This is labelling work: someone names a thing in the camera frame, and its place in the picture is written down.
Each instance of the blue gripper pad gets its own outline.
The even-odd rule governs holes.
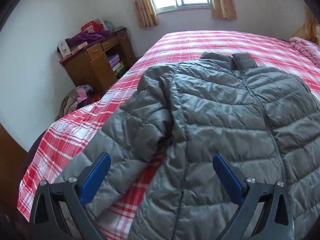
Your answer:
[[[102,157],[100,157],[100,160],[93,165],[94,167],[92,168],[91,172],[82,183],[80,188],[81,195],[79,199],[82,205],[86,205],[92,202],[99,187],[101,186],[101,183],[103,182],[105,176],[108,174],[111,166],[110,155],[104,153]]]
[[[244,188],[232,172],[232,169],[237,168],[231,165],[225,157],[222,158],[219,153],[213,156],[212,166],[232,203],[241,207],[244,203]]]

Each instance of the curtain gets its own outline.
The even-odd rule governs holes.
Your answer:
[[[236,7],[234,0],[212,0],[212,18],[236,20]]]
[[[318,21],[308,6],[305,6],[305,14],[306,19],[303,26],[293,36],[315,42],[317,41],[316,28]]]
[[[158,25],[158,18],[151,0],[132,0],[140,28]]]

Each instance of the gray puffer jacket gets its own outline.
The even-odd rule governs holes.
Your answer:
[[[302,239],[320,214],[319,109],[300,78],[258,67],[249,54],[205,53],[197,61],[153,66],[56,182],[109,153],[111,169],[87,205],[98,217],[126,193],[165,141],[166,158],[128,239],[213,240],[237,208],[212,168],[219,152],[258,182],[283,180],[295,238]]]

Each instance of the pink blanket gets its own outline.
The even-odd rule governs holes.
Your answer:
[[[292,47],[307,57],[317,68],[320,68],[320,47],[318,45],[298,37],[292,37],[289,42]]]

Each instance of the red plaid bedsheet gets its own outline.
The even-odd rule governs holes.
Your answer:
[[[20,183],[18,209],[27,220],[42,179],[54,182],[62,169],[83,150],[106,119],[135,92],[141,75],[154,64],[199,59],[206,51],[231,55],[248,52],[258,65],[274,66],[300,76],[320,99],[320,69],[289,43],[233,31],[188,31],[161,38],[97,103],[55,122],[43,136],[33,162]],[[135,212],[156,172],[162,155],[101,216],[97,225],[108,239],[126,240]]]

